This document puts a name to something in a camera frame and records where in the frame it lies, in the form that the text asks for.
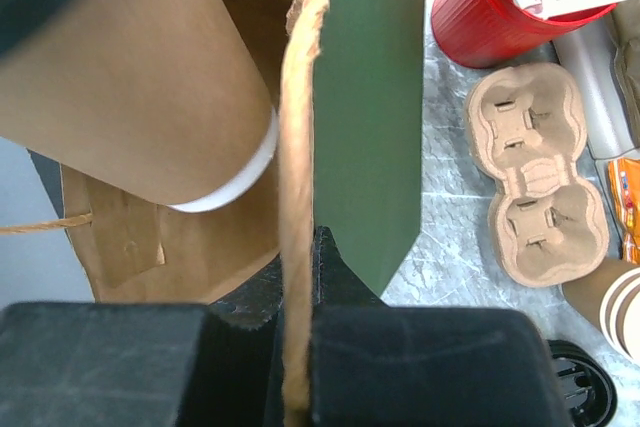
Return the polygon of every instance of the red plastic container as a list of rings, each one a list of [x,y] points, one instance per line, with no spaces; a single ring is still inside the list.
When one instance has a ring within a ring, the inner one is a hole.
[[[431,27],[436,42],[466,67],[491,67],[610,12],[615,5],[542,20],[512,0],[434,0]]]

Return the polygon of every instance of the green paper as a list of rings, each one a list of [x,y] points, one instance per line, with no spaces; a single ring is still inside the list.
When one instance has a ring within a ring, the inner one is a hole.
[[[314,74],[315,221],[378,295],[420,231],[424,0],[331,0]]]

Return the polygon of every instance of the orange packet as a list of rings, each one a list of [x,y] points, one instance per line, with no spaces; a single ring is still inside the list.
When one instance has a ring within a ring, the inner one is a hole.
[[[640,161],[617,159],[609,162],[609,182],[616,208],[616,218],[624,228],[622,258],[640,264]]]

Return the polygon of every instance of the gray marble surface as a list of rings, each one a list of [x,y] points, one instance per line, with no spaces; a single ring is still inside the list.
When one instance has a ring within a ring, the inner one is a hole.
[[[432,1],[426,0],[422,229],[383,300],[391,305],[491,306],[523,311],[545,338],[577,343],[611,374],[619,406],[610,425],[638,425],[640,367],[616,353],[564,300],[559,287],[523,287],[496,263],[487,227],[495,183],[474,166],[462,121],[467,92],[488,71],[462,68],[440,52],[428,20]],[[514,63],[545,60],[556,60],[550,45]],[[601,188],[588,151],[578,170]],[[617,257],[620,239],[610,212],[609,217],[609,255]]]

